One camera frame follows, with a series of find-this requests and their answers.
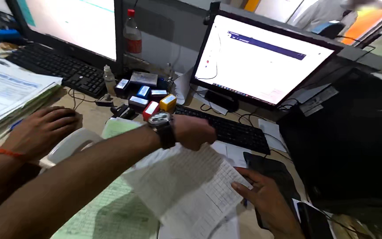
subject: black keyboard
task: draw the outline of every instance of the black keyboard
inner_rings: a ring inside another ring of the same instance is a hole
[[[270,149],[265,134],[259,128],[243,125],[228,119],[217,117],[184,106],[176,106],[175,114],[184,114],[207,119],[215,128],[219,141],[270,155]]]
[[[13,52],[6,59],[34,73],[62,77],[62,85],[94,98],[107,92],[103,70],[37,43]]]

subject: orange wall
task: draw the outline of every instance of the orange wall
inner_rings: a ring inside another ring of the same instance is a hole
[[[362,36],[368,29],[377,24],[382,19],[382,10],[368,9],[357,12],[356,22],[344,34],[346,37],[354,39]],[[352,39],[343,38],[341,41],[344,44],[351,45],[354,41]]]

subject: pen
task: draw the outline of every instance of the pen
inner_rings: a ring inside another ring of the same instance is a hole
[[[14,127],[16,127],[19,123],[21,123],[23,120],[19,120],[17,122],[15,122],[11,127],[10,127],[10,130],[13,130]]]

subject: red bottle cap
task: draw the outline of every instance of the red bottle cap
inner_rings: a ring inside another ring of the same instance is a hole
[[[128,17],[135,17],[135,10],[134,9],[128,9]]]

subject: monitor stand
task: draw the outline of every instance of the monitor stand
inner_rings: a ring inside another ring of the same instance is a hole
[[[230,100],[230,99],[228,99],[224,96],[221,96],[219,94],[216,94],[212,91],[207,91],[204,98],[206,100],[212,102],[213,104],[216,104],[216,105],[228,110],[228,112],[235,112],[239,108],[239,103],[238,103],[237,99],[233,98],[232,100]]]

